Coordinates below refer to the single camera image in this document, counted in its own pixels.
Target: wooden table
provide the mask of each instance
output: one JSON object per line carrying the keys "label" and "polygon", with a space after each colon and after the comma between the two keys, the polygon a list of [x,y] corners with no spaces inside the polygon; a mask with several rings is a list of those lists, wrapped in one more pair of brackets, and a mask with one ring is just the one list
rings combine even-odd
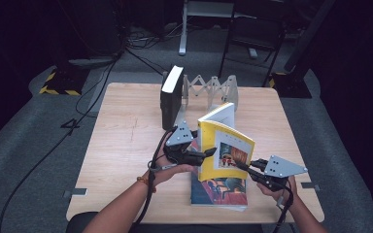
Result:
{"label": "wooden table", "polygon": [[[111,83],[93,129],[76,188],[87,188],[86,196],[73,196],[67,219],[100,211],[124,192],[136,177],[147,171],[164,131],[161,128],[159,84]],[[276,154],[304,166],[277,92],[272,88],[239,87],[235,128],[255,140],[253,159]],[[207,95],[189,96],[186,122],[196,129],[206,114]],[[313,215],[323,221],[323,212],[308,174],[296,176],[298,193]],[[276,222],[280,210],[248,177],[249,207],[245,212],[190,206],[190,174],[179,174],[157,187],[143,222],[153,223],[268,223]],[[287,221],[293,221],[288,213]]]}

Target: person's left hand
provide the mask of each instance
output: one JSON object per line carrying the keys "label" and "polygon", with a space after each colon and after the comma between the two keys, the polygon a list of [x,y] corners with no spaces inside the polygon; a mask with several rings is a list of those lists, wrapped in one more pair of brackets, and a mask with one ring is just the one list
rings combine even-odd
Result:
{"label": "person's left hand", "polygon": [[[169,134],[165,140],[164,143],[162,144],[161,148],[159,149],[158,155],[157,155],[157,160],[156,160],[156,165],[159,167],[171,165],[172,163],[166,158],[165,153],[163,152],[163,147],[166,142],[166,140],[171,136]],[[153,185],[157,186],[160,183],[166,182],[169,179],[171,179],[175,174],[177,173],[183,173],[183,172],[192,172],[193,171],[193,166],[187,165],[187,164],[182,164],[182,165],[177,165],[172,168],[168,168],[166,170],[161,170],[158,172],[155,172],[155,180],[153,181]],[[147,178],[149,174],[149,171],[147,171],[144,174],[144,178]]]}

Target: chair leg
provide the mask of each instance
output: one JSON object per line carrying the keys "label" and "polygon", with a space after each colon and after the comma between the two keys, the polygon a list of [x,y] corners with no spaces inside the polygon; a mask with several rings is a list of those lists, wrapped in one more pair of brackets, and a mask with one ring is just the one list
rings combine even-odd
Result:
{"label": "chair leg", "polygon": [[267,80],[269,78],[269,75],[271,74],[272,67],[274,66],[275,60],[277,59],[278,52],[279,52],[279,50],[275,51],[274,58],[272,58],[271,64],[269,65],[268,72],[266,73],[265,79],[264,79],[264,81],[262,83],[262,87],[265,87],[265,85],[266,85],[266,82],[267,82]]}
{"label": "chair leg", "polygon": [[220,79],[220,76],[222,75],[223,62],[225,61],[225,56],[226,56],[228,49],[229,49],[229,44],[228,42],[226,42],[225,48],[223,49],[222,60],[220,61],[220,70],[218,71],[218,79]]}
{"label": "chair leg", "polygon": [[272,50],[271,51],[269,51],[269,53],[268,53],[268,55],[266,56],[266,58],[265,58],[265,60],[264,60],[264,62],[266,62],[268,59],[269,59],[269,57],[271,56],[271,54],[272,54]]}

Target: yellow book cover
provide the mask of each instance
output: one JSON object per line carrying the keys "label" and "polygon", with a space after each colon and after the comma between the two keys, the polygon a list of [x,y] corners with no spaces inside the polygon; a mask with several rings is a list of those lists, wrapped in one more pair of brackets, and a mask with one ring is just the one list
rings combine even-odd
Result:
{"label": "yellow book cover", "polygon": [[247,172],[236,167],[235,161],[250,164],[255,141],[238,130],[213,120],[198,121],[200,149],[217,148],[215,154],[205,158],[198,171],[198,180],[214,178],[245,179]]}

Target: hand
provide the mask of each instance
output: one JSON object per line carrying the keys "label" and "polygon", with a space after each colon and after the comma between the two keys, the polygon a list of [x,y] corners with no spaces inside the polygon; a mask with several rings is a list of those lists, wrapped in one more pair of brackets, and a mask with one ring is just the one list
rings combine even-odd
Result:
{"label": "hand", "polygon": [[[291,191],[292,191],[292,193],[295,197],[297,195],[295,177],[294,176],[288,177],[288,183],[287,183],[287,186],[290,187],[290,189],[291,189]],[[269,190],[266,186],[262,185],[261,183],[257,183],[256,186],[258,186],[259,189],[261,189],[262,194],[267,195],[267,196],[271,196],[276,201],[278,201],[278,199],[281,196],[283,196],[283,193],[284,193],[283,204],[285,204],[288,201],[289,193],[286,190],[279,190],[279,191],[273,192],[273,191]]]}
{"label": "hand", "polygon": [[[171,134],[168,134],[168,136],[165,138],[163,141],[164,143],[162,144],[161,148],[159,149],[158,155],[157,155],[157,161],[156,165],[159,167],[163,167],[166,165],[172,164],[165,156],[163,152],[163,147],[166,142],[166,140],[171,136]],[[163,170],[163,171],[158,171],[155,173],[155,180],[153,181],[153,186],[157,186],[160,183],[166,182],[169,179],[171,179],[175,174],[177,173],[183,173],[183,172],[192,172],[193,171],[193,166],[187,165],[187,164],[182,164],[182,165],[177,165],[175,167]],[[149,174],[149,171],[147,171],[144,174],[144,178],[147,178]]]}

